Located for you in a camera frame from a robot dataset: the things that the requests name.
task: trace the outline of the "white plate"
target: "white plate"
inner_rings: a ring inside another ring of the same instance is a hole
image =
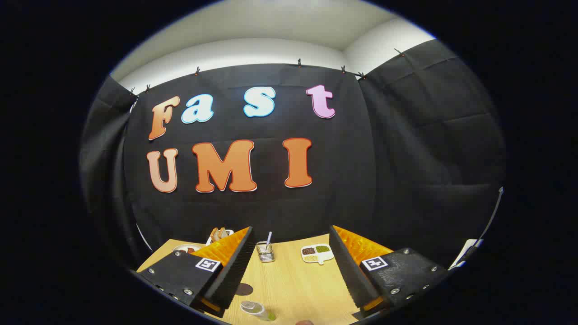
[[[316,249],[316,247],[318,247],[318,246],[327,247],[327,248],[329,249],[329,251],[328,251],[328,252],[318,253],[318,252],[317,252],[317,249]],[[313,250],[315,251],[315,253],[307,254],[307,255],[303,254],[303,250],[306,249],[306,248],[313,248]],[[303,247],[301,247],[300,252],[301,252],[301,258],[303,259],[303,261],[304,261],[305,263],[319,263],[320,265],[323,265],[323,261],[328,261],[328,260],[330,260],[330,259],[332,259],[332,258],[334,257],[334,256],[333,256],[333,251],[331,250],[331,247],[329,247],[329,245],[323,244],[323,243],[322,243],[322,244],[315,244],[315,245],[303,246]],[[315,256],[315,257],[317,257],[317,260],[315,260],[315,261],[307,261],[307,260],[305,260],[305,257],[307,257],[307,256]]]
[[[230,236],[232,234],[234,234],[235,232],[230,230],[230,229],[225,229],[225,231],[227,232],[227,236]],[[209,237],[209,239],[207,239],[207,243],[205,244],[206,246],[209,246],[213,243],[213,238]]]
[[[179,245],[179,246],[175,247],[175,248],[173,249],[173,252],[174,252],[175,250],[184,250],[184,251],[186,252],[188,248],[194,249],[195,252],[196,252],[197,250],[201,249],[201,248],[200,248],[199,246],[197,246],[197,245],[185,244],[185,245]]]

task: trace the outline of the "pink letter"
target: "pink letter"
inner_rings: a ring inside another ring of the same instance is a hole
[[[330,119],[335,115],[335,109],[327,108],[327,98],[333,98],[333,94],[325,91],[325,87],[320,84],[309,88],[305,93],[312,97],[313,111],[322,119]]]

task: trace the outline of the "ceiling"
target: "ceiling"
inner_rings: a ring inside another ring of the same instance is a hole
[[[111,73],[121,80],[174,51],[237,38],[280,38],[343,51],[396,16],[360,0],[225,0],[189,14],[153,35]]]

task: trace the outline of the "wooden table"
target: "wooden table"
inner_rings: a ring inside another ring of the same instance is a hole
[[[259,261],[257,250],[253,250],[241,281],[252,286],[253,293],[247,296],[235,295],[221,320],[234,325],[265,324],[266,322],[257,317],[241,311],[241,301],[250,300],[260,302],[277,316],[275,321],[268,322],[270,324],[294,325],[300,320],[311,320],[315,325],[355,323],[357,319],[352,314],[359,309],[355,307],[347,291],[335,258],[325,261],[323,265],[306,263],[301,259],[301,247],[319,243],[329,244],[329,234],[273,243],[275,261],[270,263]],[[137,272],[158,262],[182,244],[189,242],[170,239],[154,252]]]

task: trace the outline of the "orange letter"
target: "orange letter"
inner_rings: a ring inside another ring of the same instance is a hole
[[[171,121],[173,107],[177,107],[179,102],[179,96],[174,96],[153,107],[153,129],[150,131],[149,140],[155,140],[166,132],[166,128],[162,125],[162,122],[164,121],[165,124],[168,124]]]
[[[283,147],[289,155],[289,177],[285,180],[287,187],[305,187],[313,183],[307,174],[307,149],[311,147],[311,140],[292,138],[283,141]]]
[[[253,141],[237,140],[229,147],[225,160],[221,160],[211,143],[197,143],[192,152],[197,155],[199,184],[197,192],[211,193],[214,186],[209,181],[213,177],[219,190],[224,191],[233,173],[233,181],[229,189],[233,192],[251,192],[257,189],[257,184],[251,178],[251,150],[255,147]]]
[[[170,193],[177,188],[177,169],[175,166],[175,157],[179,154],[176,149],[166,149],[163,156],[166,158],[166,167],[169,171],[169,180],[163,182],[161,174],[158,170],[158,159],[161,153],[158,151],[151,151],[146,154],[149,161],[150,179],[153,181],[153,186],[163,193]]]

